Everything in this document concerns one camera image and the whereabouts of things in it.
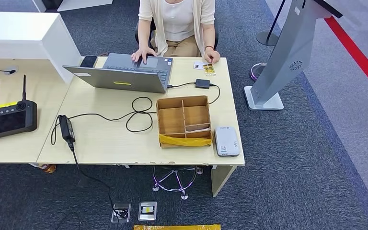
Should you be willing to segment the person's left hand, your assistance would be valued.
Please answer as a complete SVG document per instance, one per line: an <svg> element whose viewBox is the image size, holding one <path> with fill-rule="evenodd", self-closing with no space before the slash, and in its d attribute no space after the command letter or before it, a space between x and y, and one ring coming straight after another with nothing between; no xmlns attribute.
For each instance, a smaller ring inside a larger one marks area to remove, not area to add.
<svg viewBox="0 0 368 230"><path fill-rule="evenodd" d="M213 47L207 46L204 51L204 59L207 63L215 64L220 59L220 53L216 51Z"/></svg>

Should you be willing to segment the person's right hand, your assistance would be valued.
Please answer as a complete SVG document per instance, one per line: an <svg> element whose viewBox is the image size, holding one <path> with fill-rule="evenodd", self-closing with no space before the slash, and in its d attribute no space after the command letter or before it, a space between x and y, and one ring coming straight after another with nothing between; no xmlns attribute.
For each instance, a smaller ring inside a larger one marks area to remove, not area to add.
<svg viewBox="0 0 368 230"><path fill-rule="evenodd" d="M154 57L157 56L156 52L153 49L151 49L147 46L146 47L140 47L136 52L134 52L131 55L131 59L134 62L139 62L139 59L141 59L144 64L147 64L147 56L148 55L151 55L151 56L154 56Z"/></svg>

